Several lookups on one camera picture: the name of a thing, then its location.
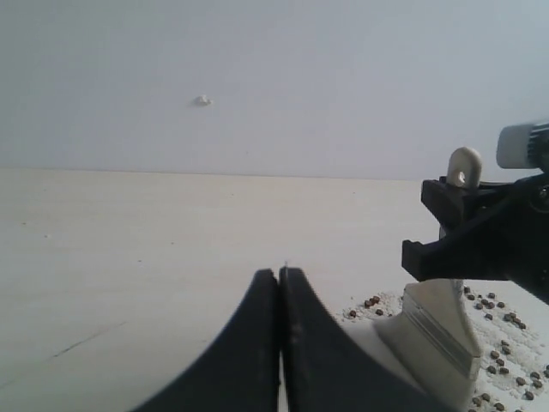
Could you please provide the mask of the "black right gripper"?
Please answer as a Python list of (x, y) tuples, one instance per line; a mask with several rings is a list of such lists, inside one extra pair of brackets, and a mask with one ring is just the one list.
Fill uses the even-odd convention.
[(401, 266), (414, 279), (513, 282), (548, 302), (547, 174), (474, 188), (428, 179), (421, 202), (445, 235), (402, 242)]

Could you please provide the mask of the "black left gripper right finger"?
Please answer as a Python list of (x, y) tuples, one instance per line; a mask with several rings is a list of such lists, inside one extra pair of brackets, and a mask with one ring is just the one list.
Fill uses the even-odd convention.
[(290, 411), (449, 410), (361, 349), (329, 314), (302, 269), (281, 268), (279, 289), (281, 353)]

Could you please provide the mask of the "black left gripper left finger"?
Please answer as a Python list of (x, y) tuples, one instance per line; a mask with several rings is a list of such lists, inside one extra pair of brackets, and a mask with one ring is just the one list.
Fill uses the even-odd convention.
[(279, 289), (272, 270), (252, 277), (221, 333), (137, 411), (276, 411), (280, 387)]

